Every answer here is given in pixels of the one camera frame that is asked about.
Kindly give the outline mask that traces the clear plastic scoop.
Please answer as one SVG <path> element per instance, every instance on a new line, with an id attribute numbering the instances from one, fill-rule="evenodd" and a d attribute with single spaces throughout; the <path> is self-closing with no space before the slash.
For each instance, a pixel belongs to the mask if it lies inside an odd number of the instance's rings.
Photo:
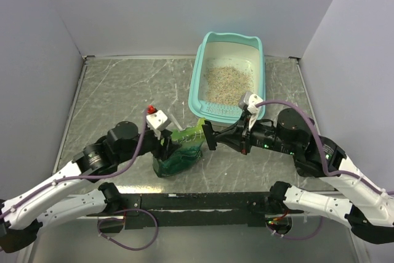
<path id="1" fill-rule="evenodd" d="M 183 131 L 183 127 L 181 126 L 181 124 L 178 122 L 178 120 L 175 118 L 175 116 L 172 113 L 169 114 L 169 118 L 170 118 L 172 124 L 176 127 L 176 129 L 179 132 Z"/>

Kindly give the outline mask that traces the green cat litter bag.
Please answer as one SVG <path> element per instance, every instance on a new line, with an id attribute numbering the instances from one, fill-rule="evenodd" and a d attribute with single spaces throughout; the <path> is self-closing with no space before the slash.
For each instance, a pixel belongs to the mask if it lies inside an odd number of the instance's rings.
<path id="1" fill-rule="evenodd" d="M 182 131 L 172 130 L 172 143 L 180 144 L 180 148 L 165 161 L 153 158 L 153 170 L 158 177 L 170 177 L 190 169 L 203 155 L 202 146 L 206 141 L 200 118 L 195 126 L 186 127 Z"/>

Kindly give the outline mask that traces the teal cat litter box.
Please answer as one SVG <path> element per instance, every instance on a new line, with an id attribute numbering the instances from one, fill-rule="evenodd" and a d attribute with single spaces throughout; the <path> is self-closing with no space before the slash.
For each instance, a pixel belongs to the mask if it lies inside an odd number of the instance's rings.
<path id="1" fill-rule="evenodd" d="M 260 38 L 238 33 L 208 32 L 198 47 L 190 82 L 188 106 L 194 115 L 219 126 L 233 124 L 241 115 L 235 106 L 208 102 L 203 75 L 210 68 L 235 67 L 252 75 L 253 90 L 266 99 L 265 56 Z"/>

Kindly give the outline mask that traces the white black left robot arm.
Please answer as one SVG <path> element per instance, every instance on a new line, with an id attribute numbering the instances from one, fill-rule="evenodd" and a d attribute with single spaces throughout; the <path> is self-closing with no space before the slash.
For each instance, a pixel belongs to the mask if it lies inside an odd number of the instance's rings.
<path id="1" fill-rule="evenodd" d="M 31 190 L 1 201 L 1 250 L 17 252 L 32 244 L 45 227 L 91 214 L 114 215 L 121 209 L 121 195 L 112 183 L 103 183 L 85 195 L 68 198 L 80 188 L 121 173 L 118 166 L 132 164 L 138 156 L 151 153 L 167 160 L 180 144 L 171 131 L 157 136 L 144 124 L 141 131 L 129 121 L 118 123 L 94 144 L 86 146 L 58 173 Z"/>

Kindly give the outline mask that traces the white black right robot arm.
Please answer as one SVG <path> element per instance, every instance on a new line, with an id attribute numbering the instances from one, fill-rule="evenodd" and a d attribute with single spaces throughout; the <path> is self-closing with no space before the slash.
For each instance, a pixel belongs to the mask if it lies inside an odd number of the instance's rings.
<path id="1" fill-rule="evenodd" d="M 328 197 L 277 181 L 267 198 L 271 210 L 311 212 L 341 223 L 369 243 L 393 242 L 393 197 L 366 178 L 331 139 L 320 137 L 323 149 L 319 151 L 310 118 L 292 108 L 280 111 L 276 122 L 262 119 L 249 127 L 251 118 L 244 110 L 235 124 L 220 132 L 205 127 L 210 150 L 221 143 L 244 155 L 252 147 L 290 155 L 300 176 L 316 177 L 343 196 Z"/>

